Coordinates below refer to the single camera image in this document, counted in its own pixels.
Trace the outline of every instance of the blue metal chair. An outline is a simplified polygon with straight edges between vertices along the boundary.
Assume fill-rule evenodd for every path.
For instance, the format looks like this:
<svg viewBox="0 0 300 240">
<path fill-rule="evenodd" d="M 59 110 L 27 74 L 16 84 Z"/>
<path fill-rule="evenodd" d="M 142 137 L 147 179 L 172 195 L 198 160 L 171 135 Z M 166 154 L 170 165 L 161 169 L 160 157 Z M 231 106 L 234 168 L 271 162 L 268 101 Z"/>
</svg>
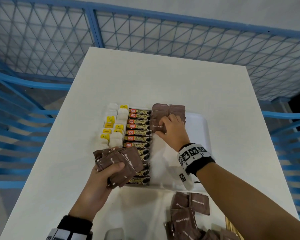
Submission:
<svg viewBox="0 0 300 240">
<path fill-rule="evenodd" d="M 281 162 L 282 170 L 284 172 L 289 171 L 289 173 L 298 174 L 294 176 L 285 175 L 285 178 L 300 217 L 300 131 L 296 129 L 300 126 L 300 113 L 262 111 L 262 114 L 264 117 L 276 119 L 299 119 L 298 121 L 291 122 L 288 125 L 271 131 L 270 136 Z"/>
<path fill-rule="evenodd" d="M 0 175 L 16 175 L 20 177 L 27 177 L 32 169 L 33 163 L 36 161 L 36 157 L 24 157 L 19 156 L 18 154 L 38 154 L 42 148 L 46 136 L 31 136 L 24 134 L 30 134 L 33 132 L 48 133 L 51 129 L 51 126 L 47 127 L 47 125 L 52 125 L 55 120 L 52 115 L 57 115 L 58 110 L 45 110 L 40 104 L 24 93 L 19 86 L 68 91 L 71 85 L 20 79 L 17 77 L 16 73 L 13 72 L 2 61 L 0 61 L 0 71 L 0 84 L 4 85 L 9 90 L 9 92 L 4 92 L 0 89 L 0 136 L 4 138 L 15 139 L 18 142 L 35 142 L 36 144 L 39 142 L 41 144 L 40 146 L 23 146 L 0 141 L 0 150 L 9 150 L 9 152 L 12 152 L 9 154 L 16 154 L 15 156 L 6 156 L 0 154 L 0 163 L 4 165 L 7 165 L 7 163 L 28 165 L 28 167 L 25 169 L 0 167 Z M 20 121 L 31 122 L 31 126 Z M 34 123 L 44 123 L 45 126 L 32 126 Z M 12 127 L 25 131 L 26 133 L 20 134 L 12 132 L 10 131 Z M 0 181 L 0 189 L 21 189 L 23 188 L 24 184 L 25 180 Z"/>
</svg>

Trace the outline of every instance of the forearm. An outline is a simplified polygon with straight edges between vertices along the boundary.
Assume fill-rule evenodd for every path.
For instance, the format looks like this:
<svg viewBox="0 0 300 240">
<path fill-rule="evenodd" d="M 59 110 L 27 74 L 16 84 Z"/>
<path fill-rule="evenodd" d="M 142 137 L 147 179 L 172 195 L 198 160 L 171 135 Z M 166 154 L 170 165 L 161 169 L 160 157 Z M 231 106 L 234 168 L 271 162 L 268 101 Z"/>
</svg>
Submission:
<svg viewBox="0 0 300 240">
<path fill-rule="evenodd" d="M 300 222 L 254 187 L 209 163 L 197 177 L 246 240 L 300 239 Z"/>
</svg>

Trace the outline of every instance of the gray floor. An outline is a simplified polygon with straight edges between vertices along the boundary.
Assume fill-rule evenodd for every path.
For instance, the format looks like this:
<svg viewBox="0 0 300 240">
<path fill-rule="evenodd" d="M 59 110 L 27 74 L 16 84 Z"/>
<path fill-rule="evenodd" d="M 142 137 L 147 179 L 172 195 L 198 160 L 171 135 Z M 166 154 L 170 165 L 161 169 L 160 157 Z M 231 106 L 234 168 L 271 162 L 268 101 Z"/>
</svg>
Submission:
<svg viewBox="0 0 300 240">
<path fill-rule="evenodd" d="M 44 105 L 46 109 L 60 109 L 62 106 L 62 103 L 64 101 L 64 98 L 66 96 L 66 92 L 64 91 L 44 91 L 41 89 L 24 89 L 27 94 L 32 96 L 34 99 L 36 99 L 40 104 Z M 277 112 L 283 112 L 282 106 L 272 105 L 272 104 L 261 104 L 260 105 L 262 110 L 268 110 L 268 111 L 277 111 Z M 266 119 L 266 124 L 268 126 L 269 130 L 275 129 L 277 127 L 281 126 L 281 122 L 276 119 Z M 9 151 L 7 150 L 1 150 L 0 153 L 9 155 Z M 31 165 L 13 165 L 13 167 L 31 167 Z M 15 180 L 16 177 L 7 177 L 7 176 L 1 176 L 1 180 Z M 9 215 L 12 212 L 12 209 L 14 205 L 16 204 L 16 201 L 20 195 L 21 190 L 20 189 L 2 189 L 0 190 L 0 234 L 2 230 L 4 229 L 4 226 L 8 220 Z"/>
</svg>

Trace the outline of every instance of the white table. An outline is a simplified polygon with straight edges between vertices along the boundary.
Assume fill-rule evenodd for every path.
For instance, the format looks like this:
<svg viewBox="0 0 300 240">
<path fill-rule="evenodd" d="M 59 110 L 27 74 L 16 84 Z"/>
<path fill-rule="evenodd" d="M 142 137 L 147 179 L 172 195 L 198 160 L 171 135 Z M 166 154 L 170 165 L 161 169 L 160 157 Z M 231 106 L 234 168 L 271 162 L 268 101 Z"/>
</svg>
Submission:
<svg viewBox="0 0 300 240">
<path fill-rule="evenodd" d="M 95 132 L 109 102 L 183 104 L 203 114 L 217 163 L 298 218 L 245 67 L 90 48 L 0 240 L 44 239 L 68 213 L 94 165 Z M 93 222 L 94 239 L 117 227 L 129 239 L 164 239 L 172 196 L 116 188 Z M 224 227 L 211 199 L 210 210 L 196 215 L 198 226 Z"/>
</svg>

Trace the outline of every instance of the person's right hand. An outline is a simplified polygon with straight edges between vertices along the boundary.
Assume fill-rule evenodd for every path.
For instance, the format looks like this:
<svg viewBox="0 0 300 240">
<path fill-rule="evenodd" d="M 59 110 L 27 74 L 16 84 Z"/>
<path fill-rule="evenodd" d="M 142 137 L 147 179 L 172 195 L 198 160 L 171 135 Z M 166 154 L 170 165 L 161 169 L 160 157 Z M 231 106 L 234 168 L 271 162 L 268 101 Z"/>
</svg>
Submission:
<svg viewBox="0 0 300 240">
<path fill-rule="evenodd" d="M 174 114 L 171 114 L 168 117 L 164 116 L 159 122 L 159 125 L 163 124 L 166 126 L 167 133 L 164 134 L 161 131 L 156 131 L 155 133 L 160 136 L 172 149 L 179 152 L 181 147 L 190 143 L 185 124 L 181 120 L 180 116 L 175 116 Z"/>
</svg>

